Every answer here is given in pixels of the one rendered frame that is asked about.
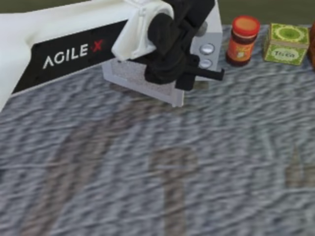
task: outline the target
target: robotic arm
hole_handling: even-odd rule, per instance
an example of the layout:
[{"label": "robotic arm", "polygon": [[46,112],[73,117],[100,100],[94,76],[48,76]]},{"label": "robotic arm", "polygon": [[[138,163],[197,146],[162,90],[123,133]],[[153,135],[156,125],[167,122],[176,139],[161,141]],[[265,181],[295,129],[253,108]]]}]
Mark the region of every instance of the robotic arm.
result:
[{"label": "robotic arm", "polygon": [[13,93],[112,58],[145,64],[154,84],[176,81],[191,90],[196,76],[222,80],[224,71],[198,68],[194,36],[215,0],[95,0],[0,14],[0,111]]}]

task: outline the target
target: green box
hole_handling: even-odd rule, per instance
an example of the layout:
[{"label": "green box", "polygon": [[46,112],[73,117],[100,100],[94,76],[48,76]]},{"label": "green box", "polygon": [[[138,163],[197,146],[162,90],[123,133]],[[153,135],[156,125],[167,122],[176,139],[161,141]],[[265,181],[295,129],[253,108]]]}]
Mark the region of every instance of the green box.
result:
[{"label": "green box", "polygon": [[307,27],[271,23],[263,45],[265,61],[300,65],[310,45]]}]

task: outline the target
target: red x letter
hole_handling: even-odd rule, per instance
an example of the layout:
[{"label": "red x letter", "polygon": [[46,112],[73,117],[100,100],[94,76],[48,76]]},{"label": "red x letter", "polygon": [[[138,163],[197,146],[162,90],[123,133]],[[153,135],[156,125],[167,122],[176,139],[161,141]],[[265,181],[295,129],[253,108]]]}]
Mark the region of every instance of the red x letter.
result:
[{"label": "red x letter", "polygon": [[103,39],[99,41],[94,41],[94,46],[91,47],[91,50],[95,53],[96,51],[101,51],[102,50],[102,45]]}]

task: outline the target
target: red lid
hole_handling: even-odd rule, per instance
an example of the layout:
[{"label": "red lid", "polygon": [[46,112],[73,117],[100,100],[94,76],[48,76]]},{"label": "red lid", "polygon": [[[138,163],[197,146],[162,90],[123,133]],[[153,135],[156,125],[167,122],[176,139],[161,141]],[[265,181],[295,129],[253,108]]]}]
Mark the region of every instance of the red lid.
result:
[{"label": "red lid", "polygon": [[241,36],[253,36],[258,34],[260,22],[252,16],[238,16],[232,23],[233,31]]}]

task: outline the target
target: red jar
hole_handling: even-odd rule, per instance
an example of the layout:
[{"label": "red jar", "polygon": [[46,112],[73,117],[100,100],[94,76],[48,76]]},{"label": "red jar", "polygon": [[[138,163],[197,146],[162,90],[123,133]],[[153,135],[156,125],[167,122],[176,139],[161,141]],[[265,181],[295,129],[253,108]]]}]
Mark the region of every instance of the red jar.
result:
[{"label": "red jar", "polygon": [[260,29],[259,21],[251,16],[239,16],[233,20],[226,61],[234,66],[248,64]]}]

